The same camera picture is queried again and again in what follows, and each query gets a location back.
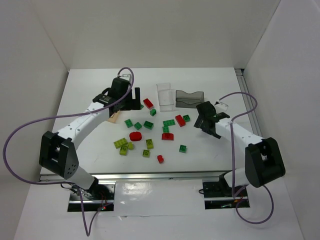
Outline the red round lego piece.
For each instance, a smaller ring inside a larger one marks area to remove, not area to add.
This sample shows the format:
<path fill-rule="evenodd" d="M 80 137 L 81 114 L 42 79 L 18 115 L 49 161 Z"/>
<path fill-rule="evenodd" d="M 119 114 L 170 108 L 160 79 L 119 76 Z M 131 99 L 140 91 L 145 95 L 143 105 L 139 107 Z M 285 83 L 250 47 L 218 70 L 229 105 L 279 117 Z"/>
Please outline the red round lego piece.
<path fill-rule="evenodd" d="M 129 134 L 129 138 L 132 142 L 137 142 L 142 139 L 142 134 L 139 131 L 133 131 Z"/>

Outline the dark green lego brick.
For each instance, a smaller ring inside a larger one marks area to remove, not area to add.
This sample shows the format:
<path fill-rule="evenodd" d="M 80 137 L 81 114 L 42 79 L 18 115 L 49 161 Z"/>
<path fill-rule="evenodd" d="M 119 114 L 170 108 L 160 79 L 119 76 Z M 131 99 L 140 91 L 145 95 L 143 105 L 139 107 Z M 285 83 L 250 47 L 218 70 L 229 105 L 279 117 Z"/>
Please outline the dark green lego brick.
<path fill-rule="evenodd" d="M 153 127 L 154 127 L 154 124 L 153 124 L 152 122 L 146 120 L 146 121 L 144 122 L 143 126 L 144 126 L 146 129 L 152 130 Z"/>

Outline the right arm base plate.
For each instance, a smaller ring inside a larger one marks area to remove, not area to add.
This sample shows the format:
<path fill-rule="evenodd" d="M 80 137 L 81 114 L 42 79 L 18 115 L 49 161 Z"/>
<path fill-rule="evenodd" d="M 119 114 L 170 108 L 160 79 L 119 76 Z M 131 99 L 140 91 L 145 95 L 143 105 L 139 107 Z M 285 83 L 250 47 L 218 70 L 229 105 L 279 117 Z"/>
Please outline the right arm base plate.
<path fill-rule="evenodd" d="M 204 197 L 206 210 L 249 208 L 250 202 L 246 190 L 242 190 L 236 198 L 232 197 L 232 189 L 218 181 L 203 182 L 198 193 Z"/>

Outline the small red lego piece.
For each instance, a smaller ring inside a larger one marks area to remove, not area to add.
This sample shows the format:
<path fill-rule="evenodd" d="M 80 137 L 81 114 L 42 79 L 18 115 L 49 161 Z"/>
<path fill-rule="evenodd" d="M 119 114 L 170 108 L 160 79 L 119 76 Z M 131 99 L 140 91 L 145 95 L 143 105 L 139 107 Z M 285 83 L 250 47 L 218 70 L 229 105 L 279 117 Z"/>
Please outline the small red lego piece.
<path fill-rule="evenodd" d="M 163 164 L 164 163 L 164 157 L 162 155 L 158 155 L 157 156 L 157 160 L 159 164 Z"/>

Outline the red long lego brick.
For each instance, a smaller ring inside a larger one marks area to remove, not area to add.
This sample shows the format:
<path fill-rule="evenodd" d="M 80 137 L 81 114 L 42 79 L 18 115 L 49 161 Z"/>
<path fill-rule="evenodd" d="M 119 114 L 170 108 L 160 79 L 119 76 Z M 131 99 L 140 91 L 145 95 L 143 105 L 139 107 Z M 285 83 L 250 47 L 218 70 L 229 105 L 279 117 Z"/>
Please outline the red long lego brick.
<path fill-rule="evenodd" d="M 153 103 L 152 103 L 148 98 L 145 98 L 145 99 L 143 100 L 143 104 L 144 104 L 149 110 L 151 110 L 151 109 L 154 108 Z"/>

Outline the red arched lego brick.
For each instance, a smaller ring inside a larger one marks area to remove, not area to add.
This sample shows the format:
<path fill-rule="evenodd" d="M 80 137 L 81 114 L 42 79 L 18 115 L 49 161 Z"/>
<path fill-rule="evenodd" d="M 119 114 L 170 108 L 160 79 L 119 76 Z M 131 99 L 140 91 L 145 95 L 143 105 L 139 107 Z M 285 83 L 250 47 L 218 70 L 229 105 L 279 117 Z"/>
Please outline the red arched lego brick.
<path fill-rule="evenodd" d="M 173 141 L 174 140 L 174 134 L 173 133 L 162 133 L 161 139 L 163 141 Z"/>

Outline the green square lego brick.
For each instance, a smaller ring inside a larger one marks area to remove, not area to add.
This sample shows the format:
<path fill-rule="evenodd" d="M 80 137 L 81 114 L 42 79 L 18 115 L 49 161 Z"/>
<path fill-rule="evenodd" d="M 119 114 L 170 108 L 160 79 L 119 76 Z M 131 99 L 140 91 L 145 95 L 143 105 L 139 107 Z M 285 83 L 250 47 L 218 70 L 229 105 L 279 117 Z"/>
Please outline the green square lego brick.
<path fill-rule="evenodd" d="M 137 131 L 142 128 L 142 125 L 139 122 L 136 122 L 133 126 Z"/>

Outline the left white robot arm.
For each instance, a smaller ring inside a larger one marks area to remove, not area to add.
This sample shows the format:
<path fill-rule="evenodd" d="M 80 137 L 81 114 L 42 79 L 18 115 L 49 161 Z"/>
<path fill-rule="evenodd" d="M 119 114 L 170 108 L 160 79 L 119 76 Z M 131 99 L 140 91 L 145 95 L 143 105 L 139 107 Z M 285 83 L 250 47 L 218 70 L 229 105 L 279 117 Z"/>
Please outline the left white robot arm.
<path fill-rule="evenodd" d="M 131 74 L 119 74 L 112 80 L 111 87 L 92 100 L 84 115 L 57 132 L 47 131 L 41 139 L 39 164 L 94 199 L 109 198 L 111 193 L 80 166 L 77 149 L 95 128 L 118 111 L 140 109 L 140 89 L 131 90 L 132 78 Z"/>

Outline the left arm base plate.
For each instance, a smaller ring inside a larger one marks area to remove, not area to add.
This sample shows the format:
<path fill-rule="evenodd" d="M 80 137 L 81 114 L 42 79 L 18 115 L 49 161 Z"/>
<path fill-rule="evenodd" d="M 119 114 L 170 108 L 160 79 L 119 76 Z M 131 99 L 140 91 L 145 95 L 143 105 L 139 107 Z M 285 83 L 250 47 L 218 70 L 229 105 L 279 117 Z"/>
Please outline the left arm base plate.
<path fill-rule="evenodd" d="M 83 199 L 83 209 L 85 212 L 95 212 L 101 209 L 102 212 L 114 211 L 114 198 L 116 183 L 107 181 L 104 186 L 107 188 L 106 193 L 99 193 L 98 196 L 92 196 L 83 189 L 81 195 Z M 70 190 L 67 212 L 81 212 L 81 197 L 75 186 L 66 187 Z"/>

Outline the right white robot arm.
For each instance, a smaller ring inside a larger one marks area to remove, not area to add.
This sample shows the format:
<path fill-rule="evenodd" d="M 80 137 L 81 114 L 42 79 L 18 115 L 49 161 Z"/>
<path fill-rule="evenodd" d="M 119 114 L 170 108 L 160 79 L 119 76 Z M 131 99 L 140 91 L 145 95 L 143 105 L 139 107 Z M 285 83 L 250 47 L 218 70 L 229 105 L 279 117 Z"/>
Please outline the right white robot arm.
<path fill-rule="evenodd" d="M 216 195 L 231 197 L 242 186 L 260 188 L 286 174 L 277 141 L 263 138 L 233 122 L 225 112 L 217 112 L 209 101 L 196 106 L 198 117 L 195 128 L 217 139 L 231 143 L 231 160 L 235 164 L 235 147 L 244 154 L 244 167 L 221 174 L 214 183 Z"/>

